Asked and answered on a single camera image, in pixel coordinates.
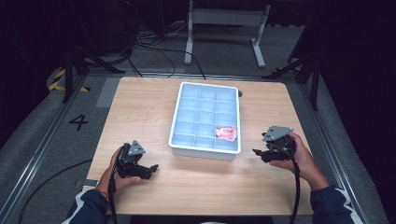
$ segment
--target black cable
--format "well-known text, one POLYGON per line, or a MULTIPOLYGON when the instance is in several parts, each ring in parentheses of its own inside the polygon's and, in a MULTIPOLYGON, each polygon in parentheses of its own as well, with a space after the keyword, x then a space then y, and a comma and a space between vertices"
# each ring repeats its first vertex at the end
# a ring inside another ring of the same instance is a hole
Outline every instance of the black cable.
POLYGON ((174 75, 175 74, 175 72, 176 72, 176 67, 175 67, 175 64, 174 64, 174 62, 172 62, 172 60, 168 57, 168 56, 166 56, 166 54, 165 53, 163 53, 162 51, 160 51, 160 50, 156 50, 156 49, 148 49, 148 48, 146 48, 146 47, 142 47, 142 49, 145 49, 145 50, 151 50, 151 51, 154 51, 154 52, 160 52, 162 55, 163 55, 163 57, 165 57, 171 64, 172 64, 172 68, 173 68, 173 71, 172 71, 172 74, 170 74, 168 77, 171 77, 172 75, 174 75))
POLYGON ((128 61, 129 61, 129 64, 131 65, 131 68, 132 68, 133 70, 135 70, 136 73, 139 74, 139 76, 143 77, 142 74, 137 70, 137 68, 136 68, 136 67, 134 66, 134 64, 132 63, 131 58, 128 57, 128 61))
POLYGON ((294 200, 293 213, 290 217, 290 224, 294 224, 294 221, 297 217, 298 205, 300 203, 300 167, 298 166, 298 163, 295 161, 294 156, 291 157, 291 161, 293 162, 294 165, 294 176, 296 179, 296 197, 294 200))
POLYGON ((92 161, 92 159, 89 159, 89 160, 86 160, 86 161, 82 161, 82 162, 79 162, 79 163, 77 163, 77 164, 75 164, 75 165, 69 166, 69 167, 67 167, 67 168, 65 168, 65 169, 62 169, 62 171, 60 171, 60 172, 56 173, 55 175, 51 176, 51 177, 48 178, 46 181, 44 181, 40 186, 38 186, 38 187, 33 191, 33 193, 30 194, 29 198, 27 199, 27 201, 26 201, 25 204, 23 205, 23 208, 22 208, 22 210, 21 210, 21 212, 20 212, 20 219, 19 219, 18 223, 20 223, 20 224, 22 223, 23 213, 24 213, 24 210, 25 210, 26 207, 27 207, 27 204, 30 202, 30 200, 32 200, 33 196, 35 196, 35 194, 36 194, 45 184, 47 184, 48 182, 50 182, 51 179, 53 179, 53 178, 56 177, 57 175, 60 175, 61 173, 65 172, 65 171, 68 171, 68 170, 70 170, 70 169, 73 169, 73 168, 75 168, 75 167, 77 167, 77 166, 80 166, 80 165, 85 164, 85 163, 90 162, 90 161, 92 161))
POLYGON ((116 205, 114 204, 114 193, 116 192, 116 180, 114 179, 114 175, 117 172, 117 162, 120 157, 120 154, 125 150, 127 146, 124 146, 119 153, 117 154, 116 160, 114 161, 113 169, 111 171, 110 178, 108 180, 107 194, 108 200, 110 202, 111 216, 113 217, 114 224, 117 223, 117 214, 116 214, 116 205))
POLYGON ((185 27, 187 27, 187 24, 183 24, 183 25, 181 25, 179 27, 172 28, 172 29, 170 27, 167 27, 166 28, 167 31, 165 32, 164 37, 158 36, 157 34, 152 32, 152 30, 150 30, 150 29, 141 29, 137 33, 136 39, 138 40, 138 43, 140 45, 145 45, 145 46, 148 46, 148 47, 157 46, 157 45, 161 44, 165 40, 174 39, 174 38, 179 37, 180 34, 178 32, 183 30, 185 27), (151 41, 150 42, 145 42, 145 41, 143 41, 143 38, 144 39, 151 39, 151 41))
MULTIPOLYGON (((147 46, 143 46, 143 45, 140 45, 140 44, 138 44, 138 43, 135 43, 137 46, 139 46, 139 47, 142 47, 142 48, 146 48, 146 49, 155 49, 155 48, 152 48, 152 47, 147 47, 147 46)), ((202 70, 202 67, 201 67, 201 65, 199 64, 199 62, 198 62, 198 60, 195 58, 195 56, 193 55, 193 54, 191 54, 191 53, 188 53, 187 51, 185 51, 185 50, 180 50, 180 49, 155 49, 155 50, 163 50, 163 51, 173 51, 173 52, 182 52, 182 53, 187 53, 187 54, 190 54, 191 55, 191 57, 195 60, 195 62, 197 63, 197 65, 198 65, 198 68, 199 68, 199 70, 200 70, 200 72, 201 72, 201 74, 202 74, 202 76, 204 77, 204 79, 206 79, 206 76, 205 76, 205 74, 204 74, 204 71, 202 70)))

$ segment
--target wooden table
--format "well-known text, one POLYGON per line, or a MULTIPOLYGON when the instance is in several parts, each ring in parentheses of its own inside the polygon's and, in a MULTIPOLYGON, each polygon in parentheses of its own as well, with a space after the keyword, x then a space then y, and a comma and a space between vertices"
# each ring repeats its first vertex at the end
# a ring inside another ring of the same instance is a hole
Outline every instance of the wooden table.
MULTIPOLYGON (((274 82, 124 77, 120 80, 87 179, 99 179, 115 150, 136 140, 147 151, 139 164, 160 164, 150 180, 116 196, 118 214, 291 215, 294 175, 264 163, 262 133, 271 125, 304 132, 286 87, 274 82), (242 151, 233 161, 176 156, 168 145, 182 81, 235 86, 242 93, 242 151)), ((302 180, 299 215, 311 215, 310 188, 302 180)))

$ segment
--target pink cloth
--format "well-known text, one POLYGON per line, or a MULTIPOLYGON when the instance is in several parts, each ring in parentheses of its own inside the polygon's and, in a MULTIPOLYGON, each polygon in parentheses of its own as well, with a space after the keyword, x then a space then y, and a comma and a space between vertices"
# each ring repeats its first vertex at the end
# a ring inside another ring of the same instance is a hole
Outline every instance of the pink cloth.
POLYGON ((236 126, 216 128, 216 137, 227 141, 234 141, 236 139, 236 126))

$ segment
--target human hand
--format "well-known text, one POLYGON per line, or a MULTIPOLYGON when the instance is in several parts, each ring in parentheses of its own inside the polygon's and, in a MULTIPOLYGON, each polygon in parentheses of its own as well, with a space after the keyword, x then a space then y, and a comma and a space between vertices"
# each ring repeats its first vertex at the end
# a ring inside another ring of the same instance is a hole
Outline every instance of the human hand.
MULTIPOLYGON (((289 136, 294 139, 296 143, 296 152, 294 159, 300 168, 300 177, 305 179, 312 190, 323 189, 329 186, 326 177, 321 173, 318 166, 315 164, 312 154, 303 143, 301 137, 296 133, 289 133, 289 136)), ((287 169, 295 173, 292 161, 270 161, 270 165, 287 169)))
MULTIPOLYGON (((111 157, 110 165, 105 170, 105 172, 102 174, 102 177, 99 180, 98 185, 96 186, 97 190, 102 191, 102 192, 107 192, 108 180, 110 179, 111 172, 113 170, 114 164, 116 163, 117 156, 119 155, 120 150, 121 150, 121 147, 111 157)), ((114 174, 114 180, 116 182, 116 191, 118 191, 118 190, 125 189, 126 187, 132 186, 132 185, 140 182, 141 178, 139 176, 126 176, 125 178, 121 178, 119 173, 116 172, 114 174)))

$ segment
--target printed number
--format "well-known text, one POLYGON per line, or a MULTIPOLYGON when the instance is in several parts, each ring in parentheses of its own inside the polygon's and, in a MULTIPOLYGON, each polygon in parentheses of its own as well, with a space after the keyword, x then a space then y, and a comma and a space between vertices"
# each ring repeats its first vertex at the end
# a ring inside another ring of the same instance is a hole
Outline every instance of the printed number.
POLYGON ((88 121, 85 121, 84 119, 85 119, 85 115, 79 115, 75 119, 70 120, 69 123, 78 124, 77 131, 79 132, 82 124, 88 123, 88 121))

